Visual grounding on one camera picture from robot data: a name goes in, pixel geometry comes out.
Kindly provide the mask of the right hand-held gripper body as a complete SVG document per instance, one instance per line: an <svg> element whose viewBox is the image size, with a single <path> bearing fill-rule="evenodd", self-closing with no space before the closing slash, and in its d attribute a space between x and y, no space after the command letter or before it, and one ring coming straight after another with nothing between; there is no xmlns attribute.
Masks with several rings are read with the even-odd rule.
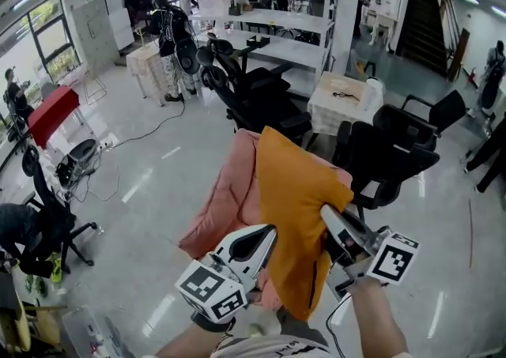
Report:
<svg viewBox="0 0 506 358"><path fill-rule="evenodd" d="M399 232L376 232L372 242L352 257L345 254L333 263L326 278L337 300L342 300L351 285L372 277L381 285L399 285L412 267L419 242Z"/></svg>

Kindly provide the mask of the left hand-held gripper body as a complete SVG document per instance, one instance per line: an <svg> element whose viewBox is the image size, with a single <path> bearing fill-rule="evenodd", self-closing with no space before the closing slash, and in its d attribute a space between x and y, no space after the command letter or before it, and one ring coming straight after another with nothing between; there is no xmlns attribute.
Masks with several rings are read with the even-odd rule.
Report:
<svg viewBox="0 0 506 358"><path fill-rule="evenodd" d="M208 253L194 260L175 283L187 303L210 321L228 321L253 302L257 258Z"/></svg>

